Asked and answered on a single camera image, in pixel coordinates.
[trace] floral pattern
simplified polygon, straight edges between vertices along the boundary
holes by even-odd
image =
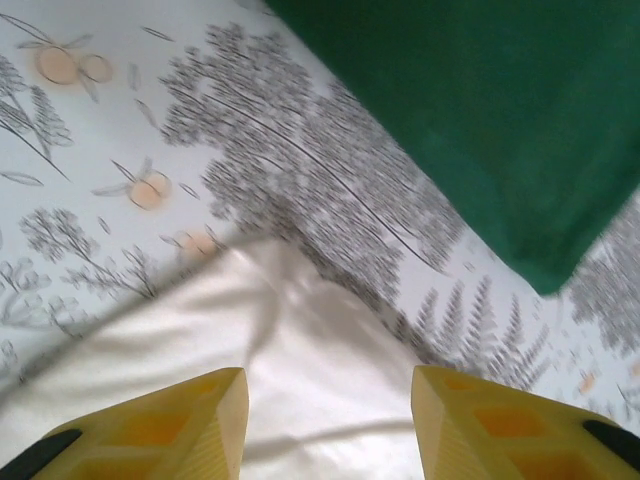
[[[182,5],[145,2],[104,6],[111,32],[97,11],[0,12],[0,393],[225,243],[268,234],[423,362],[640,430],[637,199],[539,298],[264,2],[194,4],[188,28],[166,14]]]

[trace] bed sheet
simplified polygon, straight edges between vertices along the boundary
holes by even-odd
[[[640,430],[640,208],[540,298],[256,0],[0,8],[0,391],[237,237],[298,246],[423,362]]]
[[[420,479],[416,356],[282,241],[227,250],[0,407],[0,465],[66,421],[219,368],[249,384],[242,479]]]

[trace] fern print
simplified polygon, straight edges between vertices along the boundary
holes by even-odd
[[[549,361],[543,356],[549,327],[545,325],[534,341],[522,348],[520,304],[513,296],[509,323],[499,336],[490,299],[491,284],[490,277],[482,278],[466,320],[462,302],[464,287],[458,282],[452,289],[441,321],[437,321],[435,315],[438,293],[431,289],[422,303],[416,324],[410,325],[400,318],[400,326],[395,325],[392,331],[401,341],[411,343],[426,364],[455,368],[530,391],[549,368]]]
[[[447,311],[438,335],[438,350],[445,356],[454,357],[460,350],[460,340],[464,328],[464,312],[462,310],[461,282],[456,283],[451,292]]]
[[[29,116],[18,94],[29,89],[35,114]],[[54,110],[47,94],[40,87],[28,88],[13,64],[0,55],[0,129],[18,138],[30,150],[47,162],[60,175],[67,176],[53,162],[54,146],[72,145],[69,130]],[[33,134],[36,144],[27,137]]]
[[[484,277],[478,286],[471,318],[468,321],[467,335],[462,351],[462,361],[469,367],[467,370],[477,370],[479,374],[486,371],[486,358],[483,352],[491,349],[496,339],[493,330],[496,328],[495,315],[489,298],[491,279]]]

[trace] orange fruit print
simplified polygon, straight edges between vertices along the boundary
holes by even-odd
[[[35,56],[40,75],[58,85],[71,85],[78,80],[78,67],[71,55],[60,47],[43,47]]]
[[[218,249],[215,239],[203,232],[183,232],[176,238],[176,242],[185,254],[193,260],[212,255]]]
[[[80,71],[96,83],[106,83],[113,78],[111,64],[100,55],[85,55],[78,62]]]
[[[171,194],[171,181],[166,175],[152,171],[136,181],[129,191],[129,200],[143,210],[154,210]]]

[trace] white blanket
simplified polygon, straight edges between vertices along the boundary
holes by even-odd
[[[122,315],[0,409],[0,464],[57,425],[222,367],[246,369],[244,479],[423,478],[417,359],[345,289],[273,240],[229,249]]]

